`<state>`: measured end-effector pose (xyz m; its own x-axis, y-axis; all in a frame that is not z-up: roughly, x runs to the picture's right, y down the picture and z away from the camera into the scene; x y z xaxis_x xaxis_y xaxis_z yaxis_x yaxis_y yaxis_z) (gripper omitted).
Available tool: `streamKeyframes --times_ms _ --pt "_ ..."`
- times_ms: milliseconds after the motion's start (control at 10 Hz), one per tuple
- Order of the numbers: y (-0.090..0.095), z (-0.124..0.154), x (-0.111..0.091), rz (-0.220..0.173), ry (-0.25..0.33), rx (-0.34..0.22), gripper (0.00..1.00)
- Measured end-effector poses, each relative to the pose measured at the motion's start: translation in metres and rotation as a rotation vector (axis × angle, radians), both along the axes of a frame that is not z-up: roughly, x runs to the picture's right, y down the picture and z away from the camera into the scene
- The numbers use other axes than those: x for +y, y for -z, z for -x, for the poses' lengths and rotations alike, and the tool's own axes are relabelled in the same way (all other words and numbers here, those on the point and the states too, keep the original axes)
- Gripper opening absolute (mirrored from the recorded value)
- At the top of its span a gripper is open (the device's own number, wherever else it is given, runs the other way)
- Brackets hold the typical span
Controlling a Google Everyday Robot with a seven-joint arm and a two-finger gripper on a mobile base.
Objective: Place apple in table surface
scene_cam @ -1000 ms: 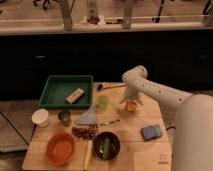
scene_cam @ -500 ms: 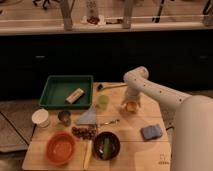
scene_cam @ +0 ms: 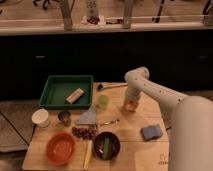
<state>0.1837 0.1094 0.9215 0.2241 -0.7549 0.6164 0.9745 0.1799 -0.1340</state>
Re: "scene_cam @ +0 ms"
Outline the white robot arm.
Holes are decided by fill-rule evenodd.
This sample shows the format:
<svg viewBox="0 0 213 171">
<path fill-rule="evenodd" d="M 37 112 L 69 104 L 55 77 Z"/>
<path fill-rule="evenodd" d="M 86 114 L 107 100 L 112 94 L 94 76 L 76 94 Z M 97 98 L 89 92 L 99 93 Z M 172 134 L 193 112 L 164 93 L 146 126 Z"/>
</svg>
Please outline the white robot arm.
<svg viewBox="0 0 213 171">
<path fill-rule="evenodd" d="M 128 71 L 125 100 L 138 102 L 144 92 L 171 111 L 168 171 L 213 171 L 213 102 L 149 80 L 149 70 Z"/>
</svg>

